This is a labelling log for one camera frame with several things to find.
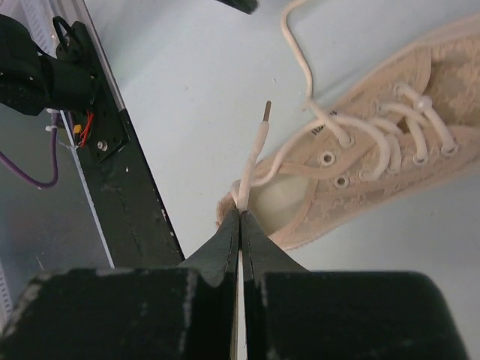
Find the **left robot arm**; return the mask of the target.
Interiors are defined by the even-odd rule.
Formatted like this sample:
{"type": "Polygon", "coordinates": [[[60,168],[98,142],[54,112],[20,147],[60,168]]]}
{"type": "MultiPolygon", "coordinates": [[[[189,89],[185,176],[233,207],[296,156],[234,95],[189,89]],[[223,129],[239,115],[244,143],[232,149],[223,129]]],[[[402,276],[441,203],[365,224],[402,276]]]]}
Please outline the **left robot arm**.
{"type": "Polygon", "coordinates": [[[1,15],[1,103],[26,115],[125,108],[84,1],[21,1],[29,21],[1,15]]]}

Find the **white shoelace of sneaker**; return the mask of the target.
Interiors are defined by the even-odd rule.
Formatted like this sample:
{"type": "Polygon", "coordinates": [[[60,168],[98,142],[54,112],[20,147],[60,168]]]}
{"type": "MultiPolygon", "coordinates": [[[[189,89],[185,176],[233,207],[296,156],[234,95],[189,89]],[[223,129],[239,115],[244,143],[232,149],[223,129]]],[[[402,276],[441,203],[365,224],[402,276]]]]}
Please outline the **white shoelace of sneaker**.
{"type": "MultiPolygon", "coordinates": [[[[266,175],[262,178],[253,178],[257,158],[263,150],[269,132],[269,116],[272,102],[270,100],[266,102],[262,121],[259,123],[256,139],[247,158],[241,179],[234,182],[231,188],[232,198],[236,208],[240,212],[247,210],[251,188],[263,186],[272,180],[278,173],[281,164],[284,162],[284,158],[292,147],[304,135],[318,126],[330,130],[337,138],[339,145],[343,148],[349,148],[354,145],[354,139],[344,130],[345,126],[357,128],[368,134],[374,140],[379,150],[378,163],[370,172],[362,170],[359,174],[360,179],[370,182],[378,179],[387,171],[393,173],[401,168],[401,149],[398,141],[395,139],[395,136],[401,133],[401,129],[393,121],[389,121],[387,118],[379,115],[367,121],[362,121],[359,118],[349,115],[329,115],[320,109],[314,100],[314,79],[311,68],[288,25],[288,16],[290,13],[303,4],[303,1],[290,2],[282,11],[280,27],[286,42],[289,44],[296,61],[305,75],[306,90],[303,108],[305,110],[312,110],[315,114],[315,119],[306,124],[280,147],[266,175]]],[[[449,157],[458,152],[459,145],[447,128],[446,123],[433,109],[432,101],[428,96],[419,94],[406,84],[397,85],[396,92],[409,99],[412,102],[412,106],[408,107],[402,103],[385,103],[379,106],[378,113],[396,113],[405,118],[407,128],[413,137],[416,147],[416,153],[413,157],[415,164],[422,167],[428,161],[426,138],[421,129],[421,127],[427,127],[428,125],[433,127],[441,140],[441,152],[445,156],[449,157]]]]}

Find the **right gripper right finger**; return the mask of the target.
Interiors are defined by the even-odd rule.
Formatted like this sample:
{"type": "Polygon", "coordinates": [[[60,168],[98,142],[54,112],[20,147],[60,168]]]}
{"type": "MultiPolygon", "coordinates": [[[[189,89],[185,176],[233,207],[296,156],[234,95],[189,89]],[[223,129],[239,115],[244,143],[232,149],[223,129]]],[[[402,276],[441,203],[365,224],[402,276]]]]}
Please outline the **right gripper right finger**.
{"type": "Polygon", "coordinates": [[[249,359],[467,359],[437,285],[413,271],[308,271],[240,217],[249,359]]]}

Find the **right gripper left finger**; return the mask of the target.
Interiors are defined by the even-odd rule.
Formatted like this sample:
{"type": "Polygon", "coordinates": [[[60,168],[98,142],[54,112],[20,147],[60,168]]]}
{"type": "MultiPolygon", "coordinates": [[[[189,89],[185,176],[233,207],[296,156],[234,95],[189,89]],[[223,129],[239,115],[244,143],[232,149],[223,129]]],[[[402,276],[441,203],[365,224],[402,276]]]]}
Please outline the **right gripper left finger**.
{"type": "Polygon", "coordinates": [[[3,359],[234,359],[240,216],[169,268],[39,274],[1,335],[3,359]]]}

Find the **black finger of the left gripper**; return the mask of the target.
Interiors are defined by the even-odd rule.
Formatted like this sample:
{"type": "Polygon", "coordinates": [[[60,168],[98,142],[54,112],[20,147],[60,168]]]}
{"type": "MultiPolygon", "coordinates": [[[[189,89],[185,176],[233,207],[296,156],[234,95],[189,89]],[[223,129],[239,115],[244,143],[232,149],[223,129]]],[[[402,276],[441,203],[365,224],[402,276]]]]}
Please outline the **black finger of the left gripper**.
{"type": "Polygon", "coordinates": [[[257,0],[217,0],[218,2],[229,6],[244,14],[252,14],[258,8],[257,0]]]}

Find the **beige lace sneaker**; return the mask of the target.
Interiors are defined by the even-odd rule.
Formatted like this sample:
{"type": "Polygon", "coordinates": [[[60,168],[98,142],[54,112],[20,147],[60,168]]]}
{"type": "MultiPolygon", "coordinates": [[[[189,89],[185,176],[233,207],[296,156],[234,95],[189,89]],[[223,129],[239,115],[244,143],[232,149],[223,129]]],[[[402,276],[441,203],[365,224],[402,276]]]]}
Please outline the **beige lace sneaker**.
{"type": "Polygon", "coordinates": [[[283,249],[479,162],[479,16],[420,37],[253,170],[248,209],[283,249]]]}

